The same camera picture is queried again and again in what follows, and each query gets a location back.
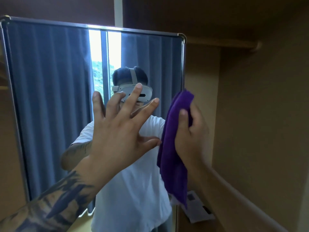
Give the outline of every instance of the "white t-shirt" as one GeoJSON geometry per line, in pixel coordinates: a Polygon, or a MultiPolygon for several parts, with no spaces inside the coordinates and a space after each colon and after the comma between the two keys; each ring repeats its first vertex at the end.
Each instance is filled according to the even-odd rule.
{"type": "MultiPolygon", "coordinates": [[[[150,116],[139,133],[161,138],[164,122],[150,116]]],[[[92,140],[93,126],[89,123],[74,143],[92,140]]],[[[150,150],[122,170],[97,194],[93,232],[149,232],[168,219],[172,207],[157,167],[158,150],[150,150]]]]}

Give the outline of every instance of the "gray curtain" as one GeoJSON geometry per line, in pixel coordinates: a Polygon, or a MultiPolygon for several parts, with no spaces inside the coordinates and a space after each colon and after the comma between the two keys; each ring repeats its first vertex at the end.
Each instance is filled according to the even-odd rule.
{"type": "Polygon", "coordinates": [[[67,175],[60,156],[92,120],[89,33],[23,22],[11,22],[7,33],[10,79],[33,199],[67,175]]]}
{"type": "Polygon", "coordinates": [[[154,116],[165,119],[172,98],[181,90],[181,53],[181,38],[122,33],[121,65],[139,66],[147,74],[152,98],[160,98],[154,116]]]}

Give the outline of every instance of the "fingernail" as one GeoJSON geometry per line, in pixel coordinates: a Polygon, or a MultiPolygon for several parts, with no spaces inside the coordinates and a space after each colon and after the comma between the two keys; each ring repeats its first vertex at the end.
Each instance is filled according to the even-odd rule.
{"type": "Polygon", "coordinates": [[[180,114],[181,114],[181,115],[185,115],[185,114],[187,114],[187,111],[186,111],[185,109],[181,109],[181,110],[180,110],[180,114]]]}

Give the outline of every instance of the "black hair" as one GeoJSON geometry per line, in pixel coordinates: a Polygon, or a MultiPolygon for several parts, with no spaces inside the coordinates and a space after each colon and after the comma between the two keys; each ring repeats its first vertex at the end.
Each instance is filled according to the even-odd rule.
{"type": "MultiPolygon", "coordinates": [[[[148,77],[143,69],[135,66],[134,71],[136,74],[137,82],[148,85],[148,77]]],[[[132,76],[130,69],[128,67],[121,67],[114,71],[113,75],[113,84],[114,86],[119,86],[123,83],[132,82],[132,76]]]]}

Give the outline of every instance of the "forearm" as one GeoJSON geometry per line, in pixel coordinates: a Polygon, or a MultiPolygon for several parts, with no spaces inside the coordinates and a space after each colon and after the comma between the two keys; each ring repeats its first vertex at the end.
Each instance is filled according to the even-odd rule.
{"type": "Polygon", "coordinates": [[[89,155],[91,143],[92,141],[71,145],[61,156],[62,169],[70,171],[75,168],[83,158],[89,155]]]}
{"type": "Polygon", "coordinates": [[[106,169],[93,172],[85,158],[64,179],[0,222],[0,231],[67,231],[88,204],[112,178],[106,169]]]}
{"type": "Polygon", "coordinates": [[[200,163],[190,172],[198,180],[204,196],[227,232],[287,231],[235,190],[213,168],[200,163]]]}

